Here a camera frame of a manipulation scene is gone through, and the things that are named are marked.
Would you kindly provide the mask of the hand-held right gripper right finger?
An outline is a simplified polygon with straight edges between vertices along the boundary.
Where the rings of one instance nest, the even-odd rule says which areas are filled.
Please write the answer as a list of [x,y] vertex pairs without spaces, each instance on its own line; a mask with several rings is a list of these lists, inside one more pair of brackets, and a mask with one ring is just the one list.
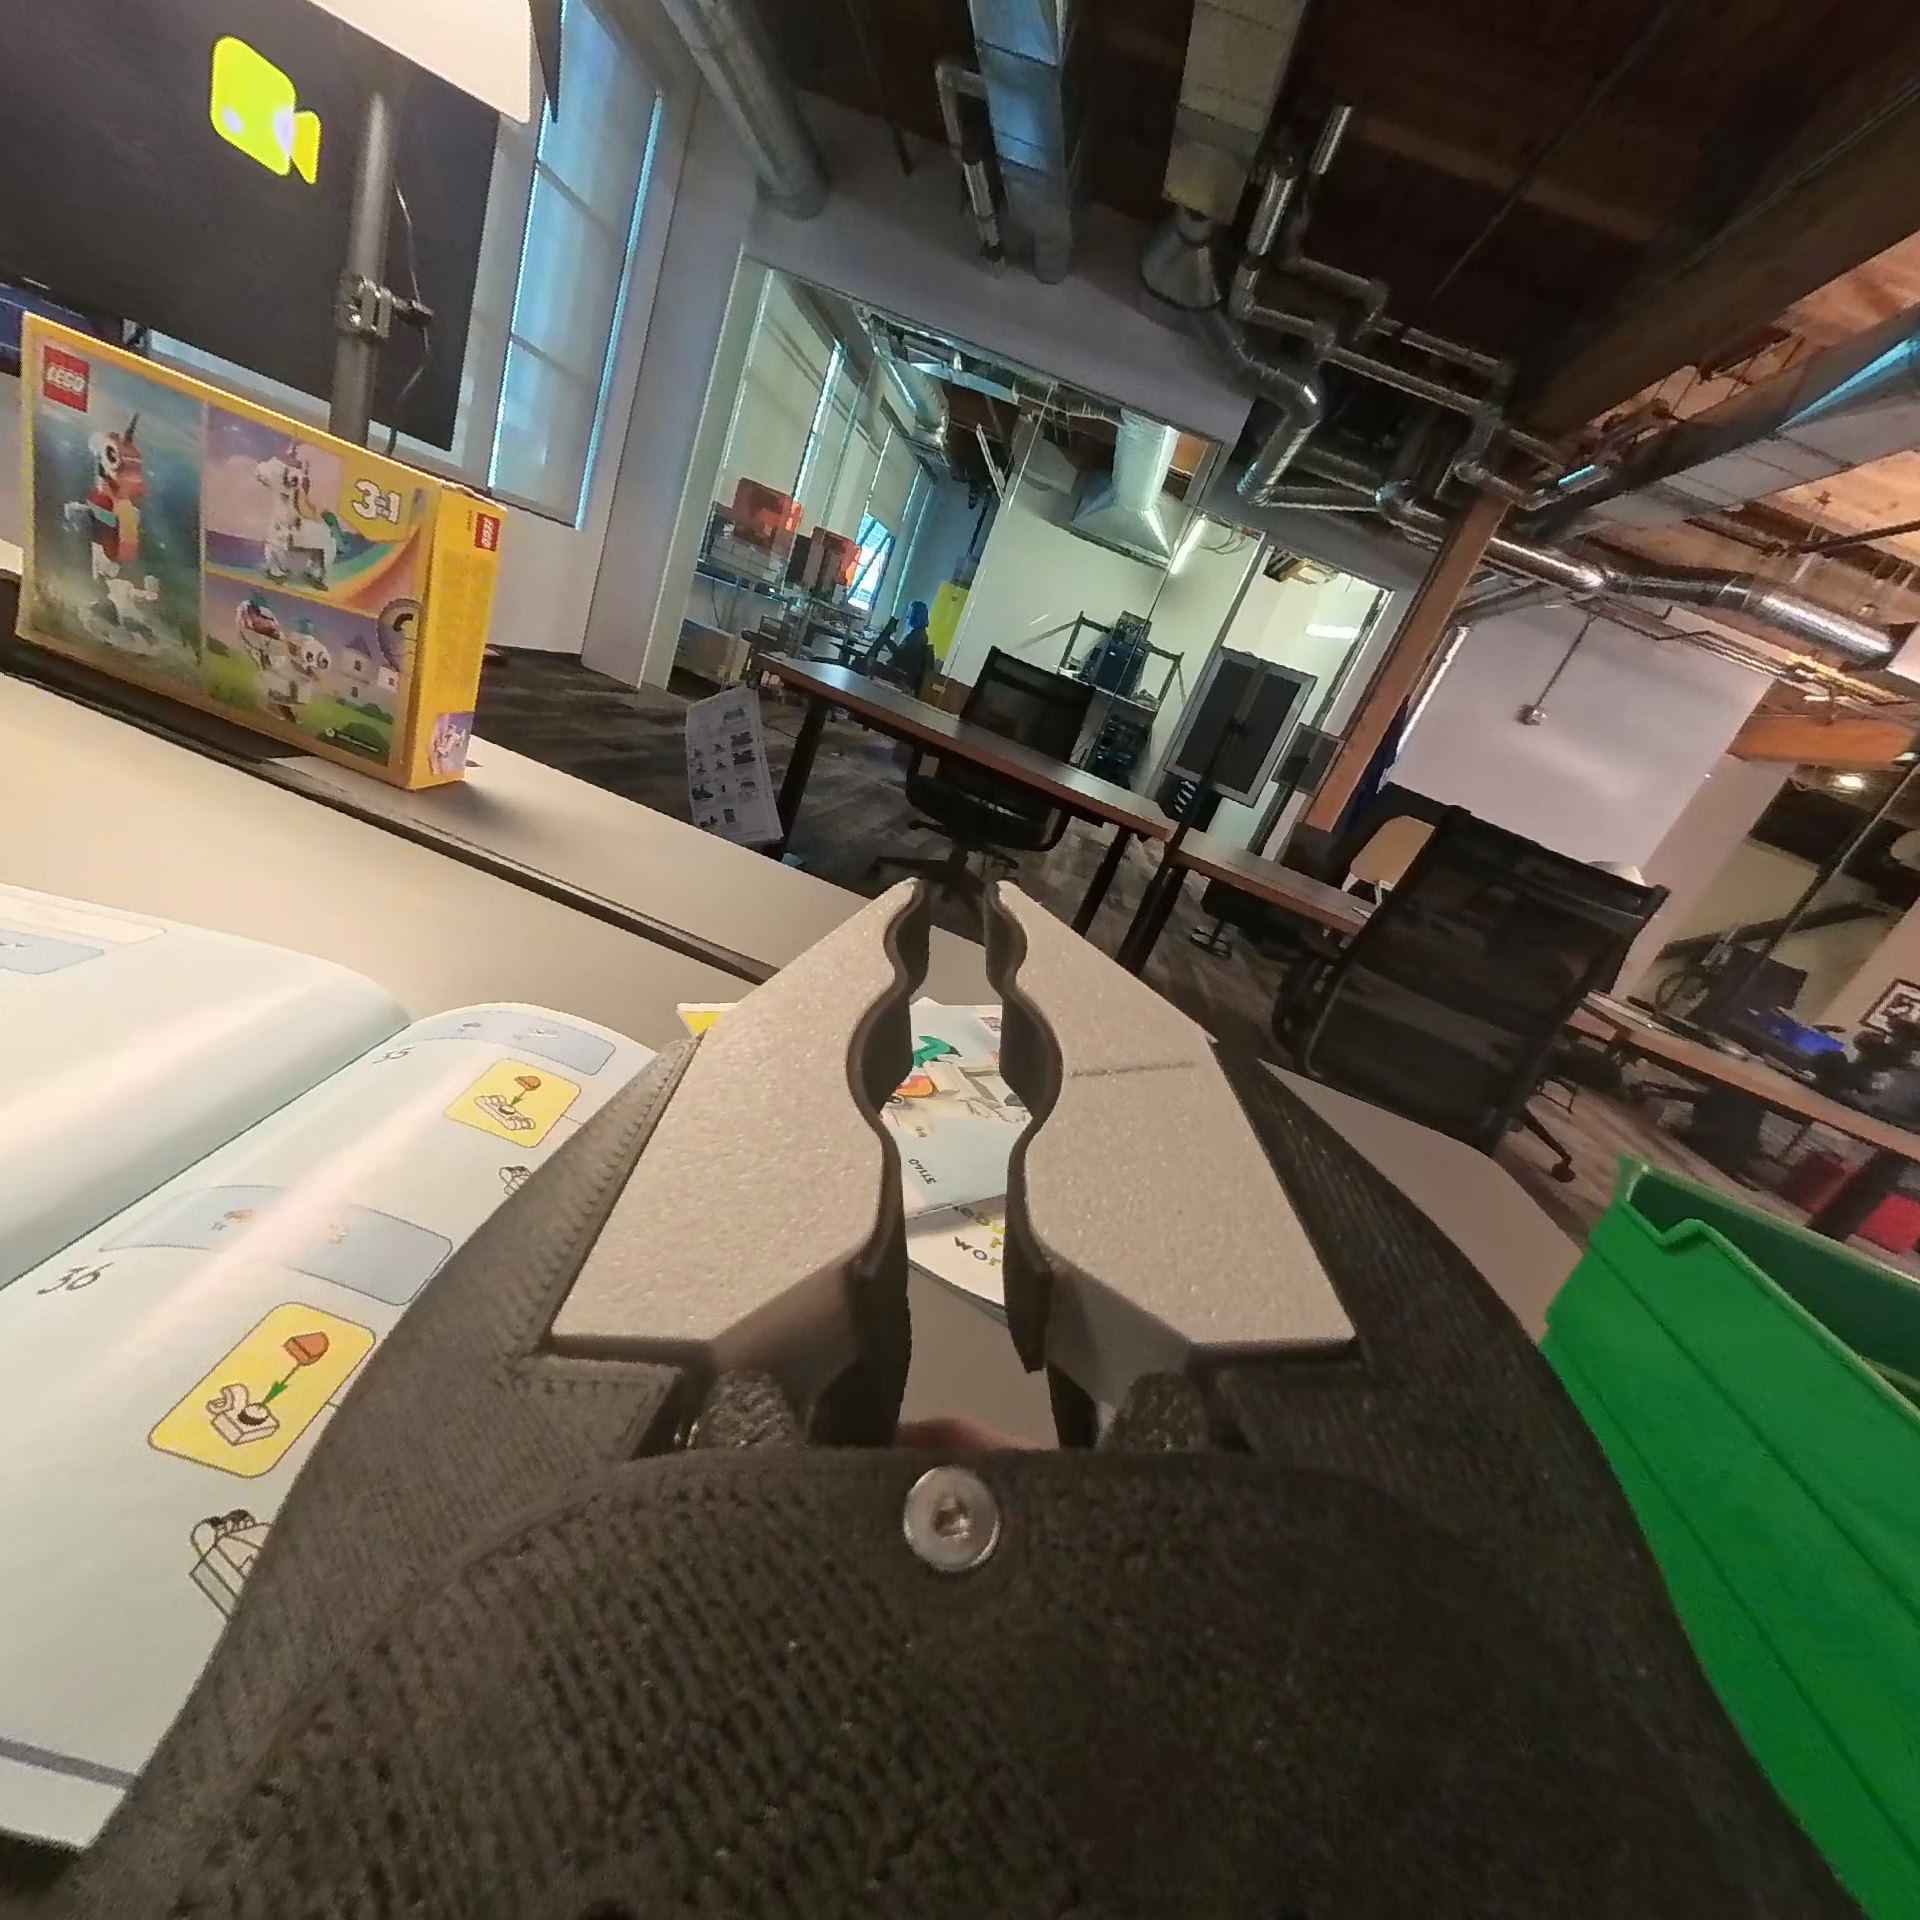
[[1354,1354],[1305,1224],[1199,1025],[1012,883],[982,904],[999,1073],[1024,1106],[1004,1197],[1014,1354],[1063,1449],[1151,1376]]

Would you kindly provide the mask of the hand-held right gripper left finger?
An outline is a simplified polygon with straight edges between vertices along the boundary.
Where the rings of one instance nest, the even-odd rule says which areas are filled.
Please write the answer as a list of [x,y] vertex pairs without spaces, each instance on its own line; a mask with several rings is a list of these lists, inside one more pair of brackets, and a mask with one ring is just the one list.
[[901,1152],[928,889],[905,880],[722,1012],[664,1093],[549,1340],[773,1378],[808,1435],[884,1448],[912,1354]]

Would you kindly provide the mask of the green plastic bin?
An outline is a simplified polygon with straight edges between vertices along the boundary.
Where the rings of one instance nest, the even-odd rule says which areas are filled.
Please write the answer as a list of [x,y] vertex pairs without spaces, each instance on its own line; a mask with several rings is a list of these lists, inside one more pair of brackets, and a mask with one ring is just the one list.
[[1866,1915],[1917,1915],[1917,1284],[1624,1160],[1544,1309],[1745,1746]]

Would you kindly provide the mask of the open lego instruction booklet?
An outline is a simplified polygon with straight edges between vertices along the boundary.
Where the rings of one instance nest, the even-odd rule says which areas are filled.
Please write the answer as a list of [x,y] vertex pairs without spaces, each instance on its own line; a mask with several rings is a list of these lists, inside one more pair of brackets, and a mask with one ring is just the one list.
[[5,884],[2,1827],[95,1841],[376,1347],[653,1052]]

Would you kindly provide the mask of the yellow lego set box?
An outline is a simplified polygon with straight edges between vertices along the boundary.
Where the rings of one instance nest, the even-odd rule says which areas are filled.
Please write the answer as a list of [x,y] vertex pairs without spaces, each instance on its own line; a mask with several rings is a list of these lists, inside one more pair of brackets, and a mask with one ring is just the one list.
[[469,770],[509,514],[42,316],[18,636],[418,792]]

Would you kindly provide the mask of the white printed leaflet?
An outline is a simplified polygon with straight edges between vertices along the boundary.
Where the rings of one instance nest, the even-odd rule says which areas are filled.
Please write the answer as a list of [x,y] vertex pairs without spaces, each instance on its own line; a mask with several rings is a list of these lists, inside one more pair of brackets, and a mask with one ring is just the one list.
[[1001,1307],[1004,1195],[1028,1112],[1001,1067],[1001,1009],[910,1007],[910,1067],[855,1116],[828,1069],[796,1067],[754,1016],[722,1063],[687,1063],[658,1114],[610,1232],[636,1232],[636,1276],[687,1260],[694,1282],[728,1288],[736,1265],[770,1260],[775,1288],[801,1284],[872,1244],[879,1212],[905,1218],[908,1263]]

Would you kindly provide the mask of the black mesh office chair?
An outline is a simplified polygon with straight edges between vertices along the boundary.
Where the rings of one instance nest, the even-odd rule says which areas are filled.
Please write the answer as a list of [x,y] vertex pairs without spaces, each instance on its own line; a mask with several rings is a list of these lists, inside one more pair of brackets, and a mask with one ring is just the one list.
[[1529,1117],[1585,996],[1668,891],[1444,810],[1340,955],[1281,995],[1274,1040],[1311,1082],[1493,1157]]

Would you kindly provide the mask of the folded paper sheet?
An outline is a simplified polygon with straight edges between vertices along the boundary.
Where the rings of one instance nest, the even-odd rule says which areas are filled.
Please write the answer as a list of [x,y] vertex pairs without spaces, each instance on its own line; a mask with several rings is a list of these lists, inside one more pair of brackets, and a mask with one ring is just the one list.
[[776,848],[784,831],[759,692],[732,687],[689,705],[682,738],[689,823],[732,845]]

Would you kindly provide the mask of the black panel on stand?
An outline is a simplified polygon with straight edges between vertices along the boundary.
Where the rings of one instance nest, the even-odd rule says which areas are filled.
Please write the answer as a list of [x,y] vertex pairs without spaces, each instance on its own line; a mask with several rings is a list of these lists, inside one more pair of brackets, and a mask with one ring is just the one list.
[[1326,679],[1221,643],[1201,668],[1159,767],[1153,803],[1176,826],[1248,848],[1280,803]]

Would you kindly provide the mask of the long wooden office table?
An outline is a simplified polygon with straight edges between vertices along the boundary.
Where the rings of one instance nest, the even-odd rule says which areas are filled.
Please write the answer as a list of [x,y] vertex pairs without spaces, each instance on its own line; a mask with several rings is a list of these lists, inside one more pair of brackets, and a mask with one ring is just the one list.
[[759,668],[781,689],[799,696],[807,706],[776,792],[776,817],[784,831],[775,848],[780,855],[788,851],[831,712],[850,714],[892,740],[977,767],[1026,795],[1041,799],[1066,818],[1112,827],[1112,839],[1072,916],[1072,931],[1078,936],[1088,936],[1106,904],[1126,845],[1134,842],[1164,845],[1181,832],[1181,826],[1173,823],[1151,800],[1128,788],[1101,781],[956,714],[914,701],[901,691],[862,679],[842,665],[762,656]]

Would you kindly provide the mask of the wooden desk with monitors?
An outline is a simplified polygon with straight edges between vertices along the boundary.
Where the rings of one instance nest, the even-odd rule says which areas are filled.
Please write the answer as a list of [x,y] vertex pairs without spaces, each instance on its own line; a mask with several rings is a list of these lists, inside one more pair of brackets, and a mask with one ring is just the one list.
[[1793,1116],[1861,1144],[1863,1163],[1840,1183],[1824,1208],[1808,1215],[1808,1229],[1815,1234],[1836,1241],[1861,1237],[1904,1172],[1917,1165],[1913,1128],[1817,1090],[1808,1073],[1764,1063],[1729,1044],[1695,1040],[1645,1011],[1598,992],[1585,995],[1562,1026],[1585,1040],[1604,1040],[1632,1057],[1666,1063],[1695,1083],[1750,1098],[1772,1114]]

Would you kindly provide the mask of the grey metal pole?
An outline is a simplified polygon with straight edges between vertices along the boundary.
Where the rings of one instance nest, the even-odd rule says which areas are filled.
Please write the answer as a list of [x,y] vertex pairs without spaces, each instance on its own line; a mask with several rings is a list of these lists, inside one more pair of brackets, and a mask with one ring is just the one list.
[[364,447],[372,426],[376,362],[392,325],[426,338],[434,312],[418,292],[386,283],[392,211],[397,207],[399,82],[365,85],[360,135],[351,164],[342,271],[334,297],[334,363],[327,429]]

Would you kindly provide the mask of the large black screen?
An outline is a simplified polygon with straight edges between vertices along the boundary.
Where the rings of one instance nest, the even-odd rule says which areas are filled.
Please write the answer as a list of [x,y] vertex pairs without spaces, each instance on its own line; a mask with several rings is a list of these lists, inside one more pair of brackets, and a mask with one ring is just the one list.
[[559,108],[559,4],[5,3],[5,283],[311,401],[365,85],[399,82],[386,283],[434,323],[384,345],[372,418],[449,449],[496,143]]

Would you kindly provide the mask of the silver air duct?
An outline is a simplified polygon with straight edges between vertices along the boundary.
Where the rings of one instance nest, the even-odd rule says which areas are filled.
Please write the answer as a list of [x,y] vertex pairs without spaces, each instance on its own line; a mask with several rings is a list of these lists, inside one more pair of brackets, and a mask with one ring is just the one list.
[[[1305,451],[1321,417],[1321,395],[1311,371],[1261,360],[1244,338],[1239,325],[1221,309],[1193,320],[1194,338],[1205,340],[1213,360],[1237,385],[1273,409],[1273,423],[1255,456],[1239,468],[1232,491],[1248,513],[1321,513],[1362,514],[1381,519],[1400,543],[1440,546],[1463,516],[1444,516],[1390,485],[1341,482],[1292,485],[1289,468]],[[1901,645],[1884,631],[1832,608],[1768,584],[1753,575],[1712,568],[1645,568],[1623,570],[1604,560],[1584,560],[1562,546],[1490,536],[1481,565],[1501,577],[1537,586],[1561,600],[1592,602],[1602,597],[1642,603],[1721,610],[1750,618],[1786,640],[1831,649],[1850,668],[1895,673]]]

